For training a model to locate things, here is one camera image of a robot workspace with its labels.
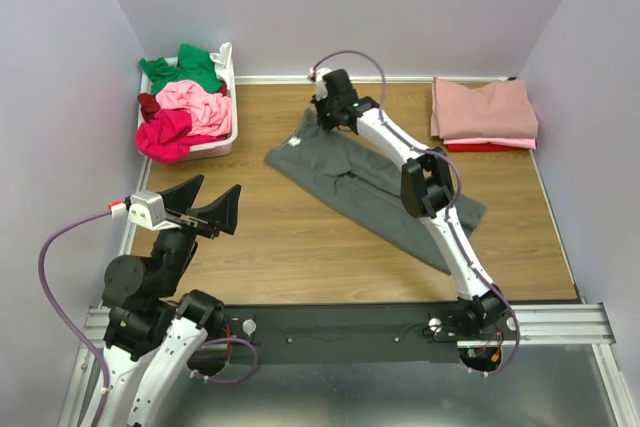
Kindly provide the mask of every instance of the wooden surface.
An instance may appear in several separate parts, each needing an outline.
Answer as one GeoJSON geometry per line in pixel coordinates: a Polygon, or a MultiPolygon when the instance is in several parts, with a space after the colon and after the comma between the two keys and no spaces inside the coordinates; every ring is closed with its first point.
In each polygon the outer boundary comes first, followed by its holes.
{"type": "MultiPolygon", "coordinates": [[[[357,88],[360,95],[379,98],[379,85],[357,88]]],[[[169,166],[154,162],[151,168],[147,188],[156,191],[205,174],[196,205],[242,185],[236,234],[199,242],[177,297],[200,289],[228,304],[455,299],[449,276],[326,207],[264,164],[265,154],[288,139],[311,107],[312,86],[248,85],[237,90],[240,134],[230,155],[169,166]]],[[[409,134],[436,145],[429,138],[430,84],[389,85],[385,108],[409,134]]],[[[574,298],[529,154],[451,157],[462,172],[464,193],[487,205],[471,241],[507,297],[574,298]]],[[[139,229],[133,252],[147,255],[154,237],[139,229]]]]}

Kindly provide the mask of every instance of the lavender wall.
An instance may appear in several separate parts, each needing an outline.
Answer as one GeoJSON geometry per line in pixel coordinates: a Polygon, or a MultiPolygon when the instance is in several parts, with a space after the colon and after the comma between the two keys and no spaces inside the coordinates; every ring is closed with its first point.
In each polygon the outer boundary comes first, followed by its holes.
{"type": "Polygon", "coordinates": [[[563,0],[523,71],[540,119],[536,159],[577,285],[604,301],[640,401],[638,0],[563,0]]]}
{"type": "MultiPolygon", "coordinates": [[[[119,0],[149,56],[235,43],[240,75],[301,75],[341,48],[392,75],[515,75],[560,0],[119,0]]],[[[373,74],[362,61],[341,60],[373,74]]]]}
{"type": "MultiPolygon", "coordinates": [[[[0,17],[0,425],[53,426],[78,342],[42,294],[38,251],[134,187],[142,51],[117,0],[2,0],[0,17]]],[[[53,246],[49,279],[76,322],[115,252],[109,220],[53,246]]]]}

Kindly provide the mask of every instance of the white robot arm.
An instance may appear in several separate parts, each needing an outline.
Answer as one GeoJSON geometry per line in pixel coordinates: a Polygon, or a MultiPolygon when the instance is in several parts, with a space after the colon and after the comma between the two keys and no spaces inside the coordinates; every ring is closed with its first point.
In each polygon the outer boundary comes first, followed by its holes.
{"type": "Polygon", "coordinates": [[[455,208],[442,149],[430,149],[398,127],[370,97],[360,98],[343,70],[313,70],[312,103],[324,130],[347,128],[380,147],[401,172],[401,200],[434,238],[453,276],[463,314],[457,330],[469,336],[495,328],[509,305],[482,267],[464,234],[455,208]]]}

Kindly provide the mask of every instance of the clothing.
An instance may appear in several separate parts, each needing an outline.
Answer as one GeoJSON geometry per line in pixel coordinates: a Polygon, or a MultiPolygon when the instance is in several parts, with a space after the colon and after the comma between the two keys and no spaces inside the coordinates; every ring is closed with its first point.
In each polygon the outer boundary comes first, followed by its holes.
{"type": "Polygon", "coordinates": [[[170,164],[183,159],[192,145],[221,140],[208,135],[192,135],[191,116],[179,110],[159,110],[151,122],[143,122],[136,132],[136,146],[152,160],[170,164]]]}
{"type": "Polygon", "coordinates": [[[165,59],[140,59],[140,67],[151,81],[151,93],[157,94],[169,82],[193,80],[213,94],[220,90],[215,64],[209,52],[189,44],[182,44],[178,53],[178,65],[169,65],[165,59]]]}
{"type": "Polygon", "coordinates": [[[500,144],[457,144],[451,143],[447,144],[447,149],[449,152],[513,152],[520,150],[529,150],[523,149],[522,147],[513,147],[511,145],[500,145],[500,144]]]}
{"type": "Polygon", "coordinates": [[[442,139],[535,139],[538,121],[521,80],[478,89],[435,79],[431,135],[442,139]]]}
{"type": "Polygon", "coordinates": [[[156,112],[160,110],[160,104],[158,104],[156,96],[151,94],[140,94],[138,95],[138,102],[140,103],[140,113],[142,114],[142,118],[145,122],[151,122],[155,118],[156,112]]]}
{"type": "Polygon", "coordinates": [[[222,94],[225,96],[229,95],[229,88],[227,87],[227,84],[224,83],[224,80],[220,81],[220,89],[218,89],[216,94],[222,94]]]}
{"type": "MultiPolygon", "coordinates": [[[[386,157],[345,135],[325,132],[307,110],[291,138],[269,152],[265,162],[337,212],[432,267],[449,273],[431,237],[400,200],[400,171],[386,157]]],[[[464,195],[457,204],[467,235],[484,205],[464,195]]]]}
{"type": "Polygon", "coordinates": [[[536,139],[504,139],[500,137],[471,137],[467,139],[449,139],[445,140],[444,144],[447,147],[451,147],[451,144],[456,145],[478,145],[478,144],[491,144],[508,147],[516,147],[518,149],[536,150],[536,139]]]}
{"type": "Polygon", "coordinates": [[[227,135],[231,132],[232,100],[222,94],[209,94],[193,80],[169,82],[156,95],[160,107],[191,114],[189,135],[227,135]]]}

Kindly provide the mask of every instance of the folded pink shirt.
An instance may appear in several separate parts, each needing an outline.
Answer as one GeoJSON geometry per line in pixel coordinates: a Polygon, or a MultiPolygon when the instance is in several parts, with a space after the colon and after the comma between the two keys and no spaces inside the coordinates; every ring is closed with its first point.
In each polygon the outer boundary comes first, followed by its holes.
{"type": "Polygon", "coordinates": [[[521,80],[494,82],[478,89],[435,79],[431,135],[451,140],[528,139],[538,134],[538,121],[521,80]]]}
{"type": "Polygon", "coordinates": [[[156,94],[162,109],[183,110],[191,114],[189,135],[227,135],[231,132],[232,100],[210,94],[193,80],[169,82],[156,94]]]}

